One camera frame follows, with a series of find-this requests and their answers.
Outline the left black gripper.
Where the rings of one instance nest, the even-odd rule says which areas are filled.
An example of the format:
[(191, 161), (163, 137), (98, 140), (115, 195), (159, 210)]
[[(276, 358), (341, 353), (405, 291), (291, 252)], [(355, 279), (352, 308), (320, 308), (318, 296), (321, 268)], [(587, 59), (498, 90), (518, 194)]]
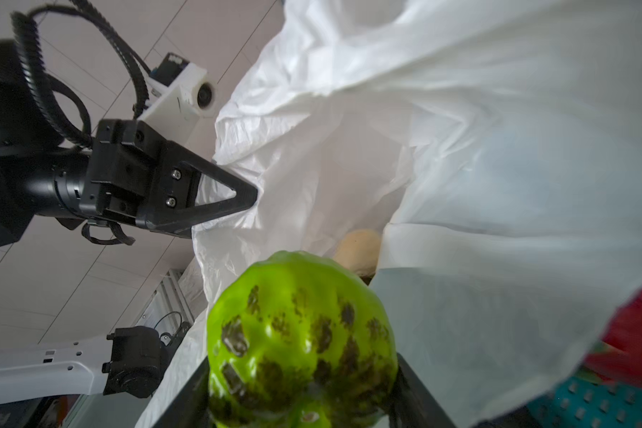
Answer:
[(106, 119), (90, 153), (21, 163), (21, 202), (74, 230), (86, 222), (180, 238), (253, 207), (258, 189), (142, 121)]

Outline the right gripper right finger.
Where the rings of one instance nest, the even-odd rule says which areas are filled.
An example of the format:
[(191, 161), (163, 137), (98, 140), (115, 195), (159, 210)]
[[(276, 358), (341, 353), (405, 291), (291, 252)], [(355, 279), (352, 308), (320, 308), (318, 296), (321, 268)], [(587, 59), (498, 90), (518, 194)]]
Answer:
[(408, 362), (398, 355), (399, 371), (390, 397), (390, 428), (455, 428)]

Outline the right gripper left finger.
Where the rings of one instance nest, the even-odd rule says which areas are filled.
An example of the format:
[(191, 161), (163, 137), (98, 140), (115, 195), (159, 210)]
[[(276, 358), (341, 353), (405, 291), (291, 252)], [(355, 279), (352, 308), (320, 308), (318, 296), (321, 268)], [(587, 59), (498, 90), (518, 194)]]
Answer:
[(210, 363), (205, 358), (153, 428), (208, 428)]

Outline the green spotted fruit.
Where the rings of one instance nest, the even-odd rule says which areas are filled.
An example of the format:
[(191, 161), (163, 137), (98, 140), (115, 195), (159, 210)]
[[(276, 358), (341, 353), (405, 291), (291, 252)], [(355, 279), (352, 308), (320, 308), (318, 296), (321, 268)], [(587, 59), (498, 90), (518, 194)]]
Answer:
[(218, 427), (373, 427), (399, 371), (380, 299), (304, 251), (254, 263), (206, 321), (210, 418)]

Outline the beige potato-like fruit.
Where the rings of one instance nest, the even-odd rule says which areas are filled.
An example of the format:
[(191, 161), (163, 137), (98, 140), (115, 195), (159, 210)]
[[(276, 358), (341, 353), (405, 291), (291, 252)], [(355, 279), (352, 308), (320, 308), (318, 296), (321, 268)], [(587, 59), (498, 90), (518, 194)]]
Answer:
[(360, 278), (376, 274), (383, 236), (372, 229), (349, 232), (333, 255), (333, 260)]

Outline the red dragon fruit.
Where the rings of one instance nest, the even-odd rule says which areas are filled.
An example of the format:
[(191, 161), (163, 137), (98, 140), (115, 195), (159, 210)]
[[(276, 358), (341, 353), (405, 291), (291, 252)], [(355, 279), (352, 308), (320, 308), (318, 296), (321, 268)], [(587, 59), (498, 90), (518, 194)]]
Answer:
[(619, 308), (582, 366), (602, 382), (627, 383), (642, 389), (642, 290)]

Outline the white plastic bag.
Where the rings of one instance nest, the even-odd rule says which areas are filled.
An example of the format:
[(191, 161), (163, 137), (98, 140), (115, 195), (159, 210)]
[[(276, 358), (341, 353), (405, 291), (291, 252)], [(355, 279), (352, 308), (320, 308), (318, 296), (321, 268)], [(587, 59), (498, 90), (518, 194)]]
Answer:
[(455, 426), (567, 378), (642, 289), (642, 1), (288, 1), (215, 130), (259, 198), (193, 230), (209, 309), (378, 226), (374, 290)]

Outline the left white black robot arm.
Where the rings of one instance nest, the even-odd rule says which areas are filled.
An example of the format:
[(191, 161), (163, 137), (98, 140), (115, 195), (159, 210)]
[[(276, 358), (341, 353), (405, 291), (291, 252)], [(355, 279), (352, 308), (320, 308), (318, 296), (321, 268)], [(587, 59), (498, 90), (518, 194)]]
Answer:
[[(167, 56), (160, 97), (138, 119), (104, 119), (89, 153), (63, 137), (37, 108), (14, 42), (0, 40), (0, 248), (18, 242), (37, 216), (88, 235), (109, 228), (113, 244), (131, 244), (125, 226), (187, 238), (193, 226), (244, 212), (257, 188), (184, 146), (212, 110), (204, 69)], [(55, 348), (0, 350), (0, 404), (60, 395), (127, 393), (150, 397), (189, 328), (164, 342), (148, 326)]]

